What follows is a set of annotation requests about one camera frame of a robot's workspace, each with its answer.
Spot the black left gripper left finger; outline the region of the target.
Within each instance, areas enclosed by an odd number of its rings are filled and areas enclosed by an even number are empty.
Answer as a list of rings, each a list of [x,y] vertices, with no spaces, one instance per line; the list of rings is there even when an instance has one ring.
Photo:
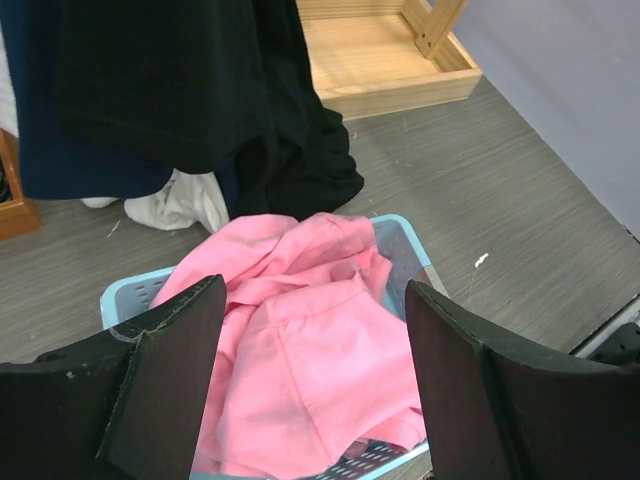
[[[5,479],[186,479],[226,302],[208,276],[84,340],[1,367]]]

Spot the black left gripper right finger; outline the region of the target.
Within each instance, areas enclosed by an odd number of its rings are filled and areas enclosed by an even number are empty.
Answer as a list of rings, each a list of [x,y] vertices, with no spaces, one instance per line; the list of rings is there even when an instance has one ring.
[[[639,369],[565,354],[411,281],[406,321],[438,479],[635,479]]]

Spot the pink t shirt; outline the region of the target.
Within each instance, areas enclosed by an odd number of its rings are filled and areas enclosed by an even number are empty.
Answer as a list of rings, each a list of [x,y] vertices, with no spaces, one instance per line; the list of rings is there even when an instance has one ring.
[[[209,474],[296,479],[355,447],[425,440],[391,262],[364,217],[243,217],[174,269],[163,303],[206,276],[227,299],[194,458]]]

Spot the black printed t shirt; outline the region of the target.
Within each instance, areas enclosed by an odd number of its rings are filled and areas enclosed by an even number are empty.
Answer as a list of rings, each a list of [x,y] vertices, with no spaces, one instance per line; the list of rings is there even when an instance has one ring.
[[[66,1],[56,95],[97,145],[191,174],[233,166],[241,215],[303,220],[364,185],[293,1]]]

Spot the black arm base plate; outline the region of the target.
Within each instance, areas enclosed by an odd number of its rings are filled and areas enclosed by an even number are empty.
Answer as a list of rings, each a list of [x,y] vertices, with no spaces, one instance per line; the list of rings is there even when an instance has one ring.
[[[639,357],[639,325],[637,323],[626,323],[597,347],[588,359],[598,363],[627,367],[638,365]]]

